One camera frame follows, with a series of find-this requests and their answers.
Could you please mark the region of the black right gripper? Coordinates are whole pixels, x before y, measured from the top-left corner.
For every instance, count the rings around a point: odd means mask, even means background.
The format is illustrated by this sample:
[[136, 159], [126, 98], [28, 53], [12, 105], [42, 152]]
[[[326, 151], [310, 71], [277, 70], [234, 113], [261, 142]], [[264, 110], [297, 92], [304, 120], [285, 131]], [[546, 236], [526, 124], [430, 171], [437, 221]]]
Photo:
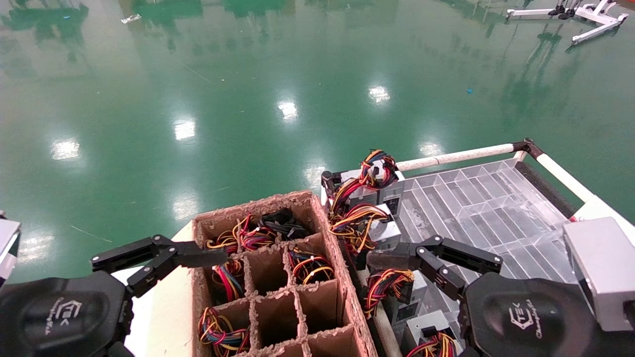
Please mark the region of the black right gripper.
[[[499, 275], [502, 258], [451, 238], [400, 242], [370, 251], [378, 269], [418, 270], [452, 300], [462, 300], [459, 357], [632, 357], [633, 332], [602, 330], [578, 286]], [[467, 286], [446, 263], [484, 274]]]

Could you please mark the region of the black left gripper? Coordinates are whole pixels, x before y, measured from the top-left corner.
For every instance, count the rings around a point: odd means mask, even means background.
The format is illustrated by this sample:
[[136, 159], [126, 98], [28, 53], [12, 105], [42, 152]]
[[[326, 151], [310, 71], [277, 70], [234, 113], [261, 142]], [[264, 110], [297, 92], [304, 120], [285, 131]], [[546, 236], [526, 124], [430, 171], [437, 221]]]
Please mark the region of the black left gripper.
[[3, 357], [134, 357], [124, 345], [133, 302], [111, 274], [5, 285], [0, 299]]

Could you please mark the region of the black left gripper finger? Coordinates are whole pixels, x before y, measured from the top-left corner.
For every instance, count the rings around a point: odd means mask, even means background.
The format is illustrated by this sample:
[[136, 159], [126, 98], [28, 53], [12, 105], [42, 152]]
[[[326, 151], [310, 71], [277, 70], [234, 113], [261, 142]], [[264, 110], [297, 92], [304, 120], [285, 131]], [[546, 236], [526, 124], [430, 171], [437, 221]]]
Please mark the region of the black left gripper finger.
[[130, 294], [140, 298], [177, 267], [219, 266], [227, 260], [225, 249], [203, 249], [193, 241], [172, 241], [163, 235], [154, 235], [98, 253], [92, 258], [91, 266], [93, 272], [115, 273], [143, 263], [144, 266], [127, 279]]

